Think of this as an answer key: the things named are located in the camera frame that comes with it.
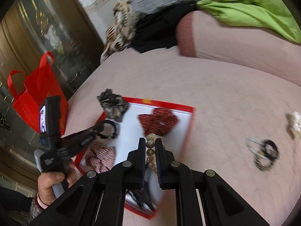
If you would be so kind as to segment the person's left hand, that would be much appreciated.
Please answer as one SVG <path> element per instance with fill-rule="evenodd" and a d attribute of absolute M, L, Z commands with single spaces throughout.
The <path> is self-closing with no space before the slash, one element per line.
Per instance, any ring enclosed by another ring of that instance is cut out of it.
<path fill-rule="evenodd" d="M 40 174 L 38 177 L 38 204 L 43 209 L 47 208 L 56 200 L 52 190 L 54 185 L 60 184 L 63 181 L 67 181 L 68 187 L 70 188 L 77 180 L 78 178 L 75 172 L 73 160 L 70 161 L 67 178 L 65 178 L 65 175 L 61 172 L 48 172 Z"/>

